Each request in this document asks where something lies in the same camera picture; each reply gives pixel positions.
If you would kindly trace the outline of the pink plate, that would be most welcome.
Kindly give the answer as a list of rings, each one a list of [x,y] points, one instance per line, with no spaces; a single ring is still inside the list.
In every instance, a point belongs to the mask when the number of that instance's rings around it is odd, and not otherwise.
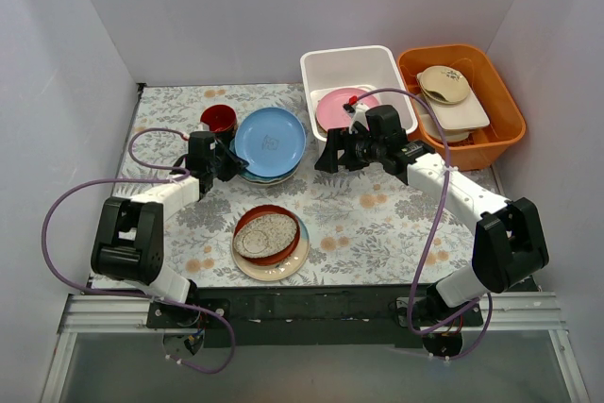
[[[352,125],[356,104],[351,98],[358,98],[366,93],[362,88],[340,88],[325,94],[317,104],[315,117],[318,125],[328,131],[333,128],[344,128]]]

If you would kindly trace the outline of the yellow woven bamboo plate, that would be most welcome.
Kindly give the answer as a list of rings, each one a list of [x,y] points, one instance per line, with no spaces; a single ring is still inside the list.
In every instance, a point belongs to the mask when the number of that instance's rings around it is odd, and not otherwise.
[[[317,124],[317,130],[323,137],[327,137],[327,131],[318,124]]]

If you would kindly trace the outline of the red brown bowl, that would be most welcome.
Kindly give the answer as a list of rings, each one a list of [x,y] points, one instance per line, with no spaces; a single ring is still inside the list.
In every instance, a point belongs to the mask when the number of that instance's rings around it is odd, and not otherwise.
[[[234,233],[233,233],[233,240],[232,240],[232,248],[234,248],[235,235],[239,232],[239,230],[245,224],[247,224],[249,221],[251,221],[255,218],[258,218],[264,214],[269,214],[269,213],[285,214],[285,215],[288,215],[291,218],[293,218],[297,223],[297,232],[296,232],[294,241],[287,248],[283,249],[281,252],[279,252],[273,256],[266,257],[266,258],[260,258],[260,259],[249,259],[249,258],[245,258],[241,255],[245,260],[247,260],[253,264],[260,265],[260,266],[269,266],[269,265],[273,265],[273,264],[279,263],[280,261],[284,260],[295,250],[295,248],[298,246],[298,242],[300,240],[300,223],[298,221],[298,218],[292,212],[290,212],[289,210],[286,210],[282,207],[275,206],[275,205],[262,205],[262,206],[255,207],[254,209],[247,211],[242,216],[242,218],[240,219],[238,224],[235,226]]]

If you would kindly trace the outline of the white plastic bin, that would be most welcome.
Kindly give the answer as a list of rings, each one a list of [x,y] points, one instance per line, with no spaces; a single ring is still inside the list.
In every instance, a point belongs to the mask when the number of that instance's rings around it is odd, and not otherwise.
[[[317,130],[315,117],[318,101],[325,94],[340,88],[362,88],[366,92],[407,89],[391,50],[382,45],[308,52],[301,57],[300,66],[317,156],[327,142]]]

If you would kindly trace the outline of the stack of plates under blue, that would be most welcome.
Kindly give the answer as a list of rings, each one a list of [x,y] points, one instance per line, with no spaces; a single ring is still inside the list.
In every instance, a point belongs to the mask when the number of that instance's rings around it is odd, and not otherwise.
[[[295,174],[295,172],[297,170],[298,170],[298,167],[295,166],[290,172],[287,172],[280,176],[273,176],[273,177],[258,176],[251,172],[248,172],[247,170],[243,170],[238,174],[238,177],[241,178],[242,180],[252,183],[252,184],[256,184],[256,185],[260,185],[260,186],[270,186],[270,185],[276,185],[278,183],[281,183],[281,182],[289,179],[290,177],[292,177]]]

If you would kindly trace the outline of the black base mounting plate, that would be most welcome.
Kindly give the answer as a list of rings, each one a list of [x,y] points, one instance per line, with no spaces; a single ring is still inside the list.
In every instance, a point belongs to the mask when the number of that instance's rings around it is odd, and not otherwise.
[[[203,298],[214,315],[150,306],[146,326],[167,333],[201,330],[204,346],[230,346],[229,322],[237,346],[382,344],[417,347],[406,326],[405,299],[398,295],[253,294]]]

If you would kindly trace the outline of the cream plate with blue rim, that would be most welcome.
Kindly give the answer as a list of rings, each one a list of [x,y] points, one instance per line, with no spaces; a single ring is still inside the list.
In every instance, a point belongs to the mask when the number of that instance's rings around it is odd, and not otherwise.
[[[294,275],[305,264],[310,253],[310,236],[303,222],[300,223],[300,240],[295,250],[284,260],[269,266],[260,266],[245,260],[234,248],[231,256],[237,267],[248,277],[258,281],[274,282]]]

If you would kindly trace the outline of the rectangular cream dish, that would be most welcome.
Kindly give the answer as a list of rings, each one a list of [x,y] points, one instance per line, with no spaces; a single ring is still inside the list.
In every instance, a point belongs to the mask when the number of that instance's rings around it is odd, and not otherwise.
[[[444,104],[430,97],[427,97],[426,100],[443,129],[478,129],[490,124],[486,111],[473,91],[458,104]]]

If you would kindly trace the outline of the aluminium rail frame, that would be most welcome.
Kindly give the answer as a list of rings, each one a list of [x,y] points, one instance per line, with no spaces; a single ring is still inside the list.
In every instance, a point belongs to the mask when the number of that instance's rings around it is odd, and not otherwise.
[[[493,296],[494,311],[489,331],[545,331],[554,347],[570,400],[590,400],[572,346],[567,323],[552,292],[514,292]],[[42,402],[58,402],[80,333],[178,334],[186,328],[149,327],[160,311],[135,297],[115,294],[71,295],[59,323],[58,341],[42,391]]]

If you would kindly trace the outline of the red black lacquer cup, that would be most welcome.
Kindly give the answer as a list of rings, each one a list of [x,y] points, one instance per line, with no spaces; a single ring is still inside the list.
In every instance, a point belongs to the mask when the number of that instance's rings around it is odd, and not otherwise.
[[[205,109],[200,122],[208,124],[216,132],[218,141],[229,147],[230,142],[234,140],[238,128],[238,118],[236,111],[227,105],[213,105]]]

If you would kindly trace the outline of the speckled white plate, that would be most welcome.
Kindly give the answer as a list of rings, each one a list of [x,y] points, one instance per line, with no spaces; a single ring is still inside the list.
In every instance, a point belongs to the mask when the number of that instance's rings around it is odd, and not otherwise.
[[[287,248],[295,238],[296,221],[280,213],[264,214],[245,224],[234,237],[235,251],[245,258],[273,256]]]

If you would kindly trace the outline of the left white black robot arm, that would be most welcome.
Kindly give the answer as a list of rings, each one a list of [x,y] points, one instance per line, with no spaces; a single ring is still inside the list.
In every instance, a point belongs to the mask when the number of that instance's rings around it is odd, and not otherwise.
[[[201,314],[190,297],[195,285],[164,263],[164,224],[200,201],[219,179],[229,181],[248,166],[230,144],[211,132],[193,132],[182,159],[184,175],[129,198],[111,197],[101,210],[91,266],[100,276],[126,282],[144,294],[172,300],[168,315],[180,327],[191,327]]]

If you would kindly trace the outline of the floral patterned mat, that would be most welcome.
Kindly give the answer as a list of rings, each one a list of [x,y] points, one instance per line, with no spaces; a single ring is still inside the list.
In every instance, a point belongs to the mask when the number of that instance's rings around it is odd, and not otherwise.
[[[180,132],[196,129],[213,105],[232,107],[239,119],[279,107],[310,120],[299,84],[162,87],[143,91],[130,137],[135,153],[125,157],[126,183],[115,194],[144,191],[155,176],[151,164],[167,165],[185,151]],[[295,213],[310,234],[310,253],[286,286],[430,283],[468,264],[473,234],[452,214],[435,218],[437,203],[386,174],[379,165],[330,175],[314,169],[316,141],[295,174],[261,187],[240,178],[216,182],[202,201],[170,218],[164,230],[167,264],[201,287],[251,287],[231,256],[234,227],[260,205]]]

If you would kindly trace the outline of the orange plastic bin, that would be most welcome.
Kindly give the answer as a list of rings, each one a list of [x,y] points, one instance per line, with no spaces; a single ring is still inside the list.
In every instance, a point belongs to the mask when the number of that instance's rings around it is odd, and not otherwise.
[[[452,163],[462,171],[493,164],[526,133],[526,122],[486,54],[470,44],[419,47],[403,52],[398,69],[410,92],[425,99],[447,134]],[[422,93],[421,76],[432,80],[466,80],[468,94],[456,104],[443,103]]]

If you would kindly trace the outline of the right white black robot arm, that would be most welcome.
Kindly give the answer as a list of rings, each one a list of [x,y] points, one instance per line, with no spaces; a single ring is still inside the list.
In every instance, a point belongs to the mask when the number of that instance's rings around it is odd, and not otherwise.
[[[416,309],[448,325],[461,306],[487,293],[501,294],[549,263],[539,211],[525,197],[511,201],[463,175],[422,141],[410,141],[397,111],[344,105],[348,127],[332,128],[315,164],[318,171],[359,170],[377,162],[389,175],[428,194],[474,235],[469,264],[432,284]]]

